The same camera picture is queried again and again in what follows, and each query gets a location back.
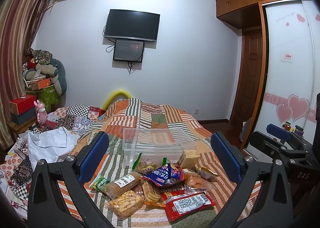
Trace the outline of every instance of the clear plastic container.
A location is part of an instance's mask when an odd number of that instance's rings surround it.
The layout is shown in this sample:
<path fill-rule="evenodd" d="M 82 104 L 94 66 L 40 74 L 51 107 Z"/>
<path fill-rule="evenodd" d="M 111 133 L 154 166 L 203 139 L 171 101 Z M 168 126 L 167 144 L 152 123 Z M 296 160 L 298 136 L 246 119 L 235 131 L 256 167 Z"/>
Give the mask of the clear plastic container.
<path fill-rule="evenodd" d="M 142 153 L 144 156 L 178 162 L 184 150 L 196 150 L 197 145 L 181 128 L 123 130 L 124 164 L 132 166 Z"/>

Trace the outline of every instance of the pink bunny figurine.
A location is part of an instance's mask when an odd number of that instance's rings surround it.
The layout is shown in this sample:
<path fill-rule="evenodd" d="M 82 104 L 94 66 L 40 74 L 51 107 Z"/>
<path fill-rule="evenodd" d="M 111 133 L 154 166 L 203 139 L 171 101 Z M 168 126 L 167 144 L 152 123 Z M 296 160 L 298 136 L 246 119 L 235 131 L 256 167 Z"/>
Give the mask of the pink bunny figurine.
<path fill-rule="evenodd" d="M 37 100 L 33 102 L 37 108 L 37 119 L 40 125 L 40 128 L 44 128 L 44 124 L 47 121 L 47 112 L 45 111 L 45 105 L 43 102 Z"/>

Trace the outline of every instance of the white label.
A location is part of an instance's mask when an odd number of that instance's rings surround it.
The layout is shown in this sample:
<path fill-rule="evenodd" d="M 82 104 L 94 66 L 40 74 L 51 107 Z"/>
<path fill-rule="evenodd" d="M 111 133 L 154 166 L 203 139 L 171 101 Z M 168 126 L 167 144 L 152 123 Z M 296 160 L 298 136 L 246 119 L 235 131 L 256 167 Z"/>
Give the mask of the white label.
<path fill-rule="evenodd" d="M 282 53 L 281 54 L 281 61 L 292 63 L 292 55 L 289 53 Z"/>
<path fill-rule="evenodd" d="M 120 178 L 119 180 L 115 181 L 115 184 L 117 184 L 120 187 L 124 187 L 125 185 L 131 183 L 133 180 L 135 180 L 134 176 L 126 175 L 123 178 Z"/>
<path fill-rule="evenodd" d="M 184 214 L 192 210 L 198 209 L 203 205 L 210 205 L 210 200 L 205 194 L 199 194 L 187 198 L 183 198 L 173 202 L 179 214 Z"/>

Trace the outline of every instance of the striped bedspread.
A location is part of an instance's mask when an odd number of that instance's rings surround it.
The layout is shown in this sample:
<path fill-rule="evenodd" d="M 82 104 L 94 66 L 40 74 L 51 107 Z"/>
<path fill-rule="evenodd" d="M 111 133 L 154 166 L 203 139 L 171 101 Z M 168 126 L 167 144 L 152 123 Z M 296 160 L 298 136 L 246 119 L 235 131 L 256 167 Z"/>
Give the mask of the striped bedspread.
<path fill-rule="evenodd" d="M 170 223 L 163 208 L 142 207 L 139 211 L 125 220 L 119 218 L 105 205 L 108 197 L 102 193 L 91 190 L 91 181 L 101 174 L 109 180 L 115 180 L 130 172 L 129 167 L 124 167 L 124 152 L 122 149 L 122 135 L 124 128 L 182 128 L 197 145 L 200 153 L 198 167 L 206 167 L 219 174 L 211 182 L 217 189 L 210 191 L 210 195 L 217 205 L 214 208 L 205 209 L 189 215 L 185 219 Z M 109 135 L 109 148 L 100 162 L 92 180 L 85 184 L 85 188 L 100 211 L 115 227 L 204 227 L 207 226 L 220 212 L 228 201 L 236 184 L 229 181 L 219 160 L 211 149 L 211 133 L 204 129 L 191 115 L 168 105 L 154 105 L 141 100 L 131 98 L 114 103 L 104 115 L 95 123 L 92 123 L 87 132 L 78 141 L 73 154 L 77 154 L 81 148 L 90 143 L 99 131 L 105 131 Z M 63 182 L 59 182 L 60 189 L 71 214 L 81 220 L 74 207 L 68 191 Z M 239 219 L 249 215 L 260 189 L 260 182 L 253 188 L 249 201 L 246 204 Z"/>

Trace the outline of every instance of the metal bolt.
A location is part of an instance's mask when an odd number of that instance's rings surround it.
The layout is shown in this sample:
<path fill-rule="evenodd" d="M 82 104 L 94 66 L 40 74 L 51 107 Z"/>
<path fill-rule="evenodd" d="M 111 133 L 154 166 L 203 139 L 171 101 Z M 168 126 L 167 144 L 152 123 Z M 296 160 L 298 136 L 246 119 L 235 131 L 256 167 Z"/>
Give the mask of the metal bolt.
<path fill-rule="evenodd" d="M 38 160 L 38 165 L 43 165 L 44 164 L 44 159 L 40 159 L 40 160 Z"/>
<path fill-rule="evenodd" d="M 75 156 L 74 155 L 67 156 L 67 161 L 68 162 L 71 162 L 71 161 L 74 161 L 74 160 L 75 160 Z"/>
<path fill-rule="evenodd" d="M 246 162 L 253 162 L 253 157 L 252 156 L 246 156 L 245 158 Z"/>
<path fill-rule="evenodd" d="M 277 164 L 278 166 L 281 166 L 281 165 L 282 165 L 282 161 L 279 160 L 279 159 L 276 159 L 276 164 Z"/>

